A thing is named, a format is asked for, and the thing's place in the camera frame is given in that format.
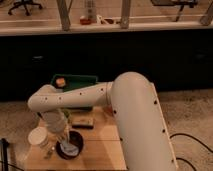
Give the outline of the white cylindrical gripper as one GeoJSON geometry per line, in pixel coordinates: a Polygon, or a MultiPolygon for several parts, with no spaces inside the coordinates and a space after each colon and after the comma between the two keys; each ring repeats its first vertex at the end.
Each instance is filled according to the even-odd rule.
{"type": "Polygon", "coordinates": [[[66,119],[60,110],[52,110],[41,113],[42,118],[49,132],[62,134],[66,128],[66,119]]]}

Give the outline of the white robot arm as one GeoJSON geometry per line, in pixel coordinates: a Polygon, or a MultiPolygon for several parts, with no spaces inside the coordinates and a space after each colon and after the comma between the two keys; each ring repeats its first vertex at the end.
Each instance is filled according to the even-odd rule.
{"type": "Polygon", "coordinates": [[[142,74],[125,72],[112,82],[66,92],[46,84],[28,100],[54,129],[62,127],[59,108],[93,106],[112,107],[128,171],[178,170],[155,87],[142,74]]]}

